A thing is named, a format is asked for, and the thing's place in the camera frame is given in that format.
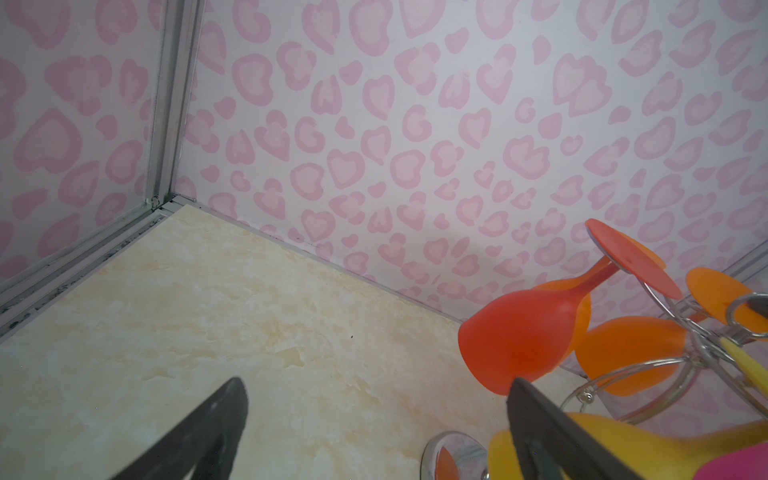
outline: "yellow handle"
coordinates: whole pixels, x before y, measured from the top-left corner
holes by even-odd
[[[736,360],[736,364],[746,377],[757,387],[765,397],[768,397],[768,370],[760,365],[749,353],[745,352],[733,340],[721,338],[720,345],[723,346],[728,355]]]

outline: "round metal base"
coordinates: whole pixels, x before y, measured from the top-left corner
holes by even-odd
[[[456,465],[461,480],[488,478],[488,451],[469,435],[461,432],[443,432],[427,443],[422,455],[421,480],[440,480],[435,477],[438,455],[445,449]]]

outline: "red disc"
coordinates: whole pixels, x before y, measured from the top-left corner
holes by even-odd
[[[592,240],[623,269],[662,295],[674,300],[683,298],[680,287],[667,272],[621,232],[594,218],[584,222],[584,225],[587,226]]]

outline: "pink leopard print wallpaper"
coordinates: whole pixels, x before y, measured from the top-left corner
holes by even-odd
[[[0,5],[0,282],[144,201],[164,0]]]
[[[209,0],[197,59],[176,192],[458,319],[583,273],[589,217],[681,286],[768,239],[761,0]],[[749,416],[711,388],[654,425]]]

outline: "beige floor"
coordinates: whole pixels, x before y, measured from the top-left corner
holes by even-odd
[[[457,330],[185,207],[0,345],[0,478],[108,478],[231,376],[250,398],[231,478],[418,478],[433,435],[507,426]]]

